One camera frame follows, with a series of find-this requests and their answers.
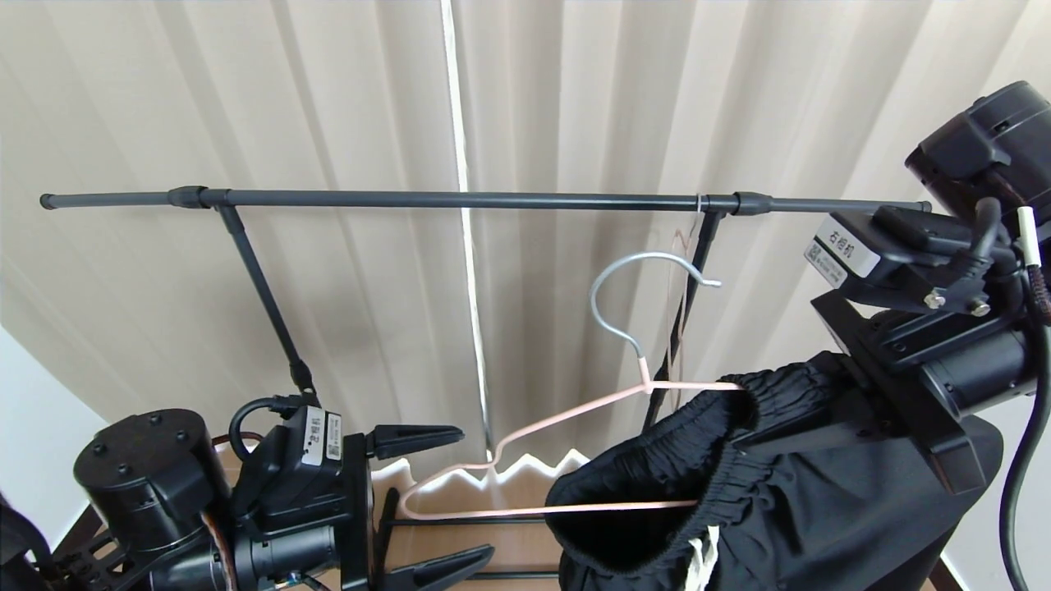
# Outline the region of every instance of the wooden floor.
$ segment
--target wooden floor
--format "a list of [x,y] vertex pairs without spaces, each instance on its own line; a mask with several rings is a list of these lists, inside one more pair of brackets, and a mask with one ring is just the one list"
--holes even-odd
[[[231,483],[236,480],[239,462],[228,449],[221,452],[224,468]],[[520,462],[503,476],[493,474],[483,483],[474,478],[452,475],[435,490],[420,494],[410,502],[419,512],[478,510],[506,507],[537,507],[543,505],[551,483],[559,474],[579,467],[573,458],[563,461],[557,470],[544,470],[529,461]],[[378,518],[383,500],[391,487],[405,490],[413,483],[408,465],[404,462],[374,473],[373,490],[376,503],[374,517]],[[496,553],[486,571],[499,570],[557,570],[561,548],[543,524],[512,526],[427,526],[394,528],[387,554],[387,570],[410,565],[435,556],[492,544]],[[330,589],[339,589],[339,573],[330,571],[321,577]],[[469,580],[457,587],[465,591],[547,591],[557,590],[558,580]],[[928,583],[922,591],[935,591]]]

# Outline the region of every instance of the black metal bar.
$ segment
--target black metal bar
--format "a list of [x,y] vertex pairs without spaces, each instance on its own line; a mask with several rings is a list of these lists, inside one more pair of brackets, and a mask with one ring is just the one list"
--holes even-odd
[[[704,215],[704,221],[701,222],[701,229],[698,230],[697,235],[697,248],[694,250],[694,259],[691,261],[692,264],[697,267],[697,270],[701,272],[704,272],[704,265],[708,260],[708,252],[712,250],[712,243],[716,239],[716,232],[719,231],[719,222],[721,222],[725,216],[725,213],[719,211],[708,211]],[[664,351],[664,362],[661,363],[660,368],[654,375],[655,382],[667,380],[672,362],[679,353],[679,327],[683,326],[686,323],[686,319],[689,317],[689,309],[693,307],[694,298],[697,295],[697,280],[694,279],[693,276],[689,276],[686,281],[686,292],[683,294],[686,299],[686,303],[685,306],[683,306],[682,301],[679,301],[679,307],[675,312],[675,322],[672,324],[672,335],[668,340],[668,348]],[[650,406],[646,408],[646,416],[642,422],[643,431],[657,422],[657,413],[660,412],[660,407],[664,404],[665,394],[667,394],[666,388],[655,388],[653,393],[650,394]]]
[[776,199],[756,192],[733,195],[615,195],[550,192],[241,190],[180,187],[167,192],[42,195],[47,209],[116,205],[224,205],[320,207],[439,207],[500,209],[599,209],[628,211],[723,211],[755,216],[769,211],[872,211],[894,205],[929,211],[930,204],[840,199]]
[[543,524],[543,517],[453,517],[451,519],[391,519],[392,526],[508,526]]
[[223,218],[223,223],[226,225],[227,231],[233,238],[233,244],[238,247],[238,253],[241,254],[245,269],[248,270],[248,277],[252,280],[255,293],[259,294],[260,300],[263,302],[263,307],[266,308],[266,315],[270,319],[270,324],[273,325],[274,332],[277,333],[281,347],[285,350],[285,356],[288,358],[292,383],[295,384],[300,392],[307,399],[308,404],[321,406],[317,401],[316,390],[314,390],[310,369],[300,359],[300,353],[295,350],[295,344],[292,343],[292,335],[288,332],[285,319],[281,315],[281,309],[277,308],[277,301],[274,300],[273,291],[270,290],[266,276],[263,274],[263,267],[260,266],[260,261],[255,257],[255,250],[252,249],[252,243],[248,240],[248,235],[245,232],[245,224],[241,221],[241,216],[238,215],[238,210],[234,207],[229,205],[221,205],[215,210]]
[[372,584],[375,589],[383,589],[384,573],[387,568],[387,550],[390,548],[391,535],[394,533],[394,514],[397,512],[397,502],[401,493],[394,487],[387,489],[384,498],[384,512],[379,515],[379,528],[373,544]]
[[468,580],[507,580],[514,578],[558,578],[557,570],[512,570],[476,572]]

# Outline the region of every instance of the white wall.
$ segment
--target white wall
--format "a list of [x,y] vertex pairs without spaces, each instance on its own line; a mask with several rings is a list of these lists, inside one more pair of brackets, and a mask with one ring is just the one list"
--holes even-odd
[[73,463],[104,426],[0,328],[0,491],[53,549],[87,507]]
[[[1004,465],[993,486],[964,517],[946,548],[945,557],[970,591],[1010,589],[1000,557],[997,515],[1004,477],[1018,439],[1026,427],[1031,400],[1013,401],[991,408],[981,416],[1004,433]],[[1029,466],[1018,501],[1018,559],[1030,589],[1051,589],[1051,562],[1047,555],[1047,532],[1051,514],[1046,501],[1051,497],[1051,439],[1045,437]]]

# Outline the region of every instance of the beige curtain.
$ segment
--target beige curtain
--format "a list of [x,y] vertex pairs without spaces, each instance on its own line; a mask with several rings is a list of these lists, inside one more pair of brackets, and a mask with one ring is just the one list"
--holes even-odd
[[[452,0],[0,3],[0,320],[108,420],[213,431],[287,368],[218,217],[45,212],[41,192],[239,188],[915,200],[902,161],[982,93],[1051,94],[1046,2]],[[322,400],[355,429],[451,423],[420,472],[485,454],[456,210],[243,208]],[[493,436],[637,381],[586,291],[617,257],[682,251],[692,213],[472,212]],[[819,216],[723,222],[683,374],[832,344],[802,249]],[[659,365],[682,276],[623,269],[600,304]],[[549,464],[637,432],[644,396],[521,442]],[[263,428],[262,420],[250,426]]]

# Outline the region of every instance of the robotic arm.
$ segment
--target robotic arm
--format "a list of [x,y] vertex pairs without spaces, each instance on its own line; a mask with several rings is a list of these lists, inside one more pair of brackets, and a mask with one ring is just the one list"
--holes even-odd
[[[1051,254],[1051,106],[1016,82],[957,115],[920,143],[906,166],[951,212],[838,202],[805,257],[832,290],[812,304],[844,352],[857,388],[827,409],[735,442],[749,453],[786,453],[909,437],[950,493],[986,484],[959,421],[1023,394],[1036,395],[1008,473],[1001,538],[1016,591],[1027,589],[1014,553],[1014,507],[1051,413],[1051,299],[1040,256]],[[244,461],[236,486],[223,477],[204,421],[182,409],[129,416],[100,432],[74,467],[108,526],[54,561],[32,524],[4,507],[3,589],[250,591],[320,588],[338,566],[343,590],[445,589],[481,569],[483,546],[384,573],[373,544],[368,460],[453,443],[455,427],[378,426],[342,432],[320,407],[234,209],[238,205],[569,207],[708,210],[756,215],[816,211],[820,200],[757,193],[539,196],[238,191],[182,187],[161,193],[41,198],[48,209],[173,205],[217,209],[226,222],[289,358],[301,393],[246,405],[230,443]],[[865,319],[850,302],[885,308]],[[248,453],[241,419],[277,412]],[[103,558],[96,552],[116,543]],[[36,564],[24,555],[33,550]]]

